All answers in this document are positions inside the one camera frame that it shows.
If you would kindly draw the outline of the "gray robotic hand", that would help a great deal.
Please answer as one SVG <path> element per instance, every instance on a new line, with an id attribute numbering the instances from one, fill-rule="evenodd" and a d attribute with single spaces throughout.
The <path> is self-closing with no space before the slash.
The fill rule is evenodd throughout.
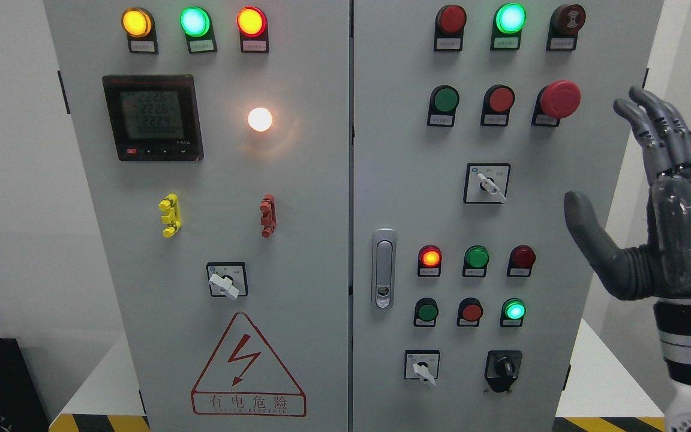
<path id="1" fill-rule="evenodd" d="M 691 299 L 691 131 L 672 104 L 633 86 L 614 112 L 630 123 L 649 184 L 647 243 L 619 248 L 588 197 L 564 197 L 566 226 L 607 292 L 621 300 Z"/>

